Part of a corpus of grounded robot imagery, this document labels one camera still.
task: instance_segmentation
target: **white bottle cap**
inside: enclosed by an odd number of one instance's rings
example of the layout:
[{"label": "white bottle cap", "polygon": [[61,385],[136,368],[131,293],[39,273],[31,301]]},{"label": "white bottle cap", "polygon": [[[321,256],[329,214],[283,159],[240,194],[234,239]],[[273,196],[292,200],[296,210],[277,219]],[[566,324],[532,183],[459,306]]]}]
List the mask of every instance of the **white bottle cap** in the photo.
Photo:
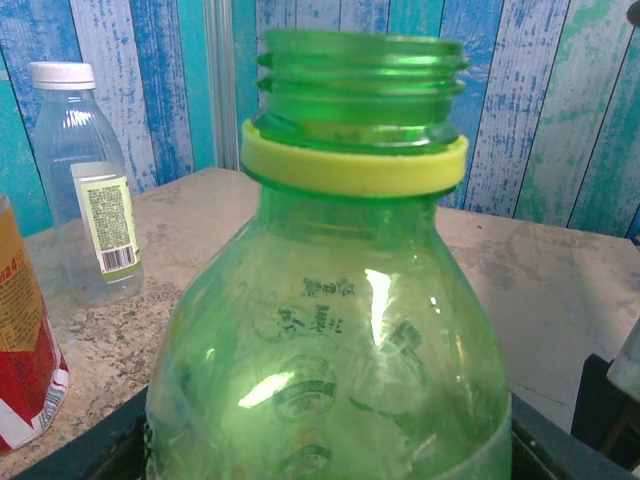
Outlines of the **white bottle cap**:
[{"label": "white bottle cap", "polygon": [[88,63],[31,62],[33,86],[41,90],[91,90],[96,88]]}]

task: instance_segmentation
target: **bottle mouth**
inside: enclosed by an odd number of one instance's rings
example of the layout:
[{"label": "bottle mouth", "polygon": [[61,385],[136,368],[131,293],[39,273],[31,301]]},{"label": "bottle mouth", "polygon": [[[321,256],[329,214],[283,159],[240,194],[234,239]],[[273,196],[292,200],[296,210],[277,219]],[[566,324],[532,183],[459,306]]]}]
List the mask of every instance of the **bottle mouth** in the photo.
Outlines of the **bottle mouth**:
[{"label": "bottle mouth", "polygon": [[269,30],[258,88],[266,107],[254,125],[292,145],[354,153],[443,151],[464,89],[462,45],[429,37]]}]

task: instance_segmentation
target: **black tray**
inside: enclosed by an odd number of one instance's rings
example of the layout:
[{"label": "black tray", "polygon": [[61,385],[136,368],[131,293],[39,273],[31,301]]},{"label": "black tray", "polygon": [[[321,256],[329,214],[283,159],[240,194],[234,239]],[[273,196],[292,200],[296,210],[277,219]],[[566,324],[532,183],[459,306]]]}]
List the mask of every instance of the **black tray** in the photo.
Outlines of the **black tray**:
[{"label": "black tray", "polygon": [[[138,480],[143,477],[146,388],[91,430],[14,480]],[[513,395],[517,480],[635,480]]]}]

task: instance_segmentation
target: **marble countertop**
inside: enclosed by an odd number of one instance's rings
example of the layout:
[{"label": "marble countertop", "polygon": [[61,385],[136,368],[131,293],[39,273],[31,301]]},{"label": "marble countertop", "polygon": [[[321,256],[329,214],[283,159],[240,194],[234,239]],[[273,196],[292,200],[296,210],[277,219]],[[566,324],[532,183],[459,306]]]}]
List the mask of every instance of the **marble countertop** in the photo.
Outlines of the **marble countertop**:
[{"label": "marble countertop", "polygon": [[[27,239],[71,389],[43,436],[0,457],[10,478],[143,388],[180,292],[251,217],[258,185],[206,169],[134,199],[145,286],[85,309],[71,296],[54,233]],[[640,317],[640,253],[629,240],[441,208],[438,230],[495,325],[514,392],[568,430],[582,363],[613,358]]]}]

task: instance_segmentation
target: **green plastic bottle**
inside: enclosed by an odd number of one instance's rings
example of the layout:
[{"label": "green plastic bottle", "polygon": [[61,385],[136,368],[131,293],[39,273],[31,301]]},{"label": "green plastic bottle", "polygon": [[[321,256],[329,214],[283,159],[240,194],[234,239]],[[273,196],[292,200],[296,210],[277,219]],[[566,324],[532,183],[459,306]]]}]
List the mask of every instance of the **green plastic bottle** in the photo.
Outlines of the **green plastic bottle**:
[{"label": "green plastic bottle", "polygon": [[273,30],[255,217],[188,287],[147,400],[158,480],[507,480],[493,330],[436,232],[466,67],[428,38]]}]

